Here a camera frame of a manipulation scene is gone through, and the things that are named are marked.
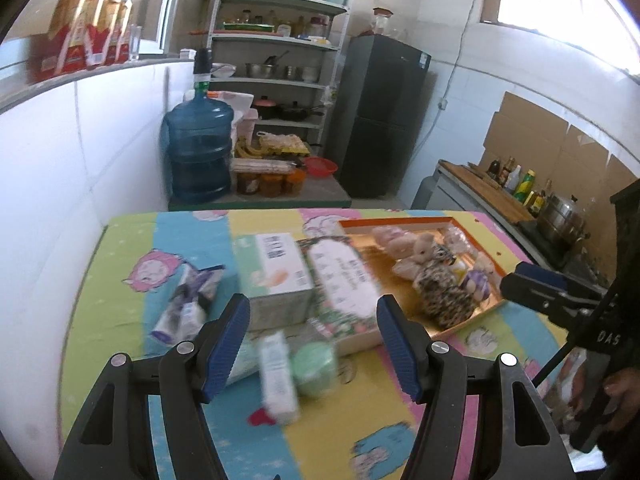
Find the person's right hand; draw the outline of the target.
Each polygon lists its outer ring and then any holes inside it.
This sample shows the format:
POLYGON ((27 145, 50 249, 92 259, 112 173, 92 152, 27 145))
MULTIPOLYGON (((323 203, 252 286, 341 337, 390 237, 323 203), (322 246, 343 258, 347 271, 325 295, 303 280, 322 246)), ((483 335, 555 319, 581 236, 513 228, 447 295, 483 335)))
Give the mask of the person's right hand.
MULTIPOLYGON (((570 408, 578 413, 582 410, 582 390, 586 384, 586 366, 582 364, 578 368, 572 383, 572 397, 568 404, 570 408)), ((603 390, 608 396, 618 400, 618 408, 611 420, 605 426, 608 431, 620 431, 628 422, 634 419, 639 411, 640 405, 640 372, 638 368, 625 368, 616 372, 603 383, 603 390)))

